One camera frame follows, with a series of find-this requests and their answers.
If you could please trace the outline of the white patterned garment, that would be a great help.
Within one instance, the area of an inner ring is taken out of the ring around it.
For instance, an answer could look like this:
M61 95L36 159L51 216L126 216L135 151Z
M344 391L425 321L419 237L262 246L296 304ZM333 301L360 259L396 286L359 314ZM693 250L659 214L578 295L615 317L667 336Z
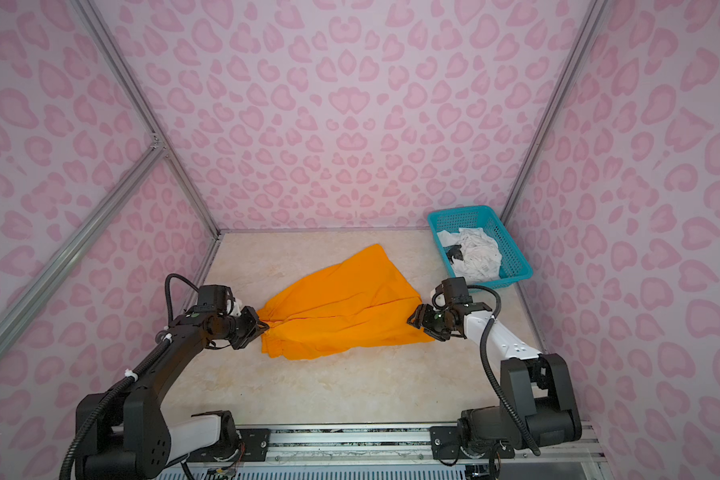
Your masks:
M446 263L455 277L469 283L486 283L500 278L503 256L498 242L480 228L460 228L457 232L441 230L436 234Z

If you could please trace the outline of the orange shorts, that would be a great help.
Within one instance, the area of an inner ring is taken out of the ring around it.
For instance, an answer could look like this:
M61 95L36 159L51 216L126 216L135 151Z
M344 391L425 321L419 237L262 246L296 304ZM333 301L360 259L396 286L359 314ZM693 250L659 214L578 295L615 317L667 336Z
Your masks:
M281 291L258 311L269 326L262 352L313 360L353 348L427 343L407 320L419 293L379 244L319 270Z

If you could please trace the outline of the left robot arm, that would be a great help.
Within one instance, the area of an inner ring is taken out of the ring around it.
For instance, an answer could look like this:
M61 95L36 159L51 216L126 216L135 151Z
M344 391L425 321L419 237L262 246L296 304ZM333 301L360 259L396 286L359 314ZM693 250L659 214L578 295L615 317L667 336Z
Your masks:
M216 410L171 427L161 409L170 388L191 361L224 340L247 347L269 329L256 311L224 310L177 317L155 348L103 393L87 395L76 408L76 433L65 453L62 479L154 479L192 454L243 459L245 443L232 414Z

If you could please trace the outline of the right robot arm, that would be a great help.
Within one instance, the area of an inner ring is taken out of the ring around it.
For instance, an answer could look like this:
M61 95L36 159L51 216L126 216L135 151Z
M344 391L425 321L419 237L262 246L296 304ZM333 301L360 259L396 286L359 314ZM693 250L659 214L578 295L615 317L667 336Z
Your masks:
M420 305L407 323L444 342L477 344L496 406L461 413L454 430L433 434L433 456L511 458L518 450L539 455L543 447L581 439L583 427L565 360L528 346L501 324L495 309L480 303Z

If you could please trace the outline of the teal plastic laundry basket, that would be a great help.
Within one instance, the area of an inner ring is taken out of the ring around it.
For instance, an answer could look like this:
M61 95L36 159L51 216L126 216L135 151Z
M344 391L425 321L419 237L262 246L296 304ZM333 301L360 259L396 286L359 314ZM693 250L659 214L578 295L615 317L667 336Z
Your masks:
M530 263L492 208L439 210L431 212L427 221L450 277L492 289L532 277Z

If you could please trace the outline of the aluminium diagonal frame bar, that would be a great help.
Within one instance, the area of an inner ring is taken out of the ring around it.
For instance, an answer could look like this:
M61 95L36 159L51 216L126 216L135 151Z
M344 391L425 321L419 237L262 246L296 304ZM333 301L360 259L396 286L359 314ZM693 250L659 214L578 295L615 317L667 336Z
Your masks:
M156 141L1 314L0 361L164 156L165 144Z

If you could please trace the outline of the aluminium frame post left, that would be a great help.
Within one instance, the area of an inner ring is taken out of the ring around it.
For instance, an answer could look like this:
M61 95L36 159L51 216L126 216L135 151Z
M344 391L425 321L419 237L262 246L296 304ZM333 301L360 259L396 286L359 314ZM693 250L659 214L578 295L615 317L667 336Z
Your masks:
M206 229L211 233L211 236L216 240L220 239L222 237L221 229L213 219L199 190L190 179L187 169L183 166L178 154L168 140L165 129L161 126L144 89L123 56L114 34L104 21L96 3L89 0L73 0L70 4L109 65L137 116L154 142L165 151L168 165L189 203Z

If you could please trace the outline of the aluminium frame post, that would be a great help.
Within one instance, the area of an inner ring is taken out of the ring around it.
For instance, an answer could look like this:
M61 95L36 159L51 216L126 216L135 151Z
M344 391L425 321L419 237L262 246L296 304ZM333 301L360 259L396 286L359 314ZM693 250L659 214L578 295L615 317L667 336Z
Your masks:
M114 34L104 21L96 3L89 0L73 0L70 4L109 65L137 116L154 142L165 151L168 165L189 203L206 229L211 233L211 236L216 240L220 239L222 237L221 229L213 219L199 190L190 179L187 169L183 166L178 154L168 140L165 129L161 126L144 89L123 56Z
M507 203L501 214L502 223L507 226L521 203L521 196L537 161L541 156L549 134L552 132L557 117L562 111L566 98L575 85L576 78L582 71L597 35L607 20L612 9L612 1L590 1L586 15L574 37L572 48L562 64L558 79L554 84L538 126L532 137L530 146L521 164L518 176L510 190Z

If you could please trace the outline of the aluminium frame post right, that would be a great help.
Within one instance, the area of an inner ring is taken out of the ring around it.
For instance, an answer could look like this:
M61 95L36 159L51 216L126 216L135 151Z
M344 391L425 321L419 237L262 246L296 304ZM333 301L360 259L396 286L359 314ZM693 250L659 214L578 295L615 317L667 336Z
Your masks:
M521 203L521 196L537 161L541 156L549 134L552 132L557 117L562 111L566 98L575 85L576 78L582 71L597 35L607 20L612 9L612 1L590 1L586 15L574 37L572 48L562 64L558 79L554 84L538 126L532 137L530 146L521 164L518 176L510 190L507 203L501 214L502 223L507 226Z

